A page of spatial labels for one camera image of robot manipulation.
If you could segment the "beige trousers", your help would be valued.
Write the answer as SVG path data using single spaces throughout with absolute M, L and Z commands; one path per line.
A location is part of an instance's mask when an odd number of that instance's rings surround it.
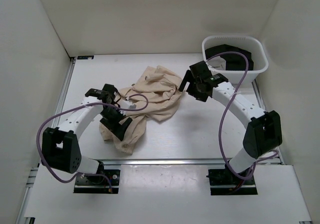
M 118 151 L 131 155 L 137 142 L 146 132 L 147 119 L 163 122 L 176 113 L 183 93 L 179 91 L 181 83 L 182 78 L 166 67 L 148 66 L 136 83 L 131 87 L 120 89 L 117 95 L 122 101 L 132 102 L 138 109 L 127 112 L 124 120 L 120 122 L 123 124 L 129 118 L 132 119 L 123 140 L 119 140 L 115 134 L 100 124 L 99 132 L 103 141 L 111 142 Z

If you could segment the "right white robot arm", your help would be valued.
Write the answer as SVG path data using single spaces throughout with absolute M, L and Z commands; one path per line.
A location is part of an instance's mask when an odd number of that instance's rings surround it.
M 212 98 L 221 103 L 245 127 L 242 149 L 225 162 L 224 177 L 230 184 L 245 180 L 243 172 L 256 164 L 263 155 L 283 143 L 280 115 L 266 111 L 238 93 L 237 88 L 222 74 L 212 74 L 204 61 L 195 63 L 186 71 L 179 87 L 196 100 L 206 102 Z

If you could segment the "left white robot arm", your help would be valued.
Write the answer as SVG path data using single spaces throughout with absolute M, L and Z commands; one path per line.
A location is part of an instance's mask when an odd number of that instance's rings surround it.
M 55 128 L 46 128 L 42 134 L 41 153 L 43 165 L 69 174 L 81 173 L 93 184 L 100 184 L 105 178 L 102 162 L 82 155 L 79 140 L 95 117 L 118 139 L 123 140 L 132 122 L 126 117 L 127 110 L 136 105 L 128 99 L 116 101 L 117 89 L 105 84 L 103 89 L 89 89 L 78 109 Z

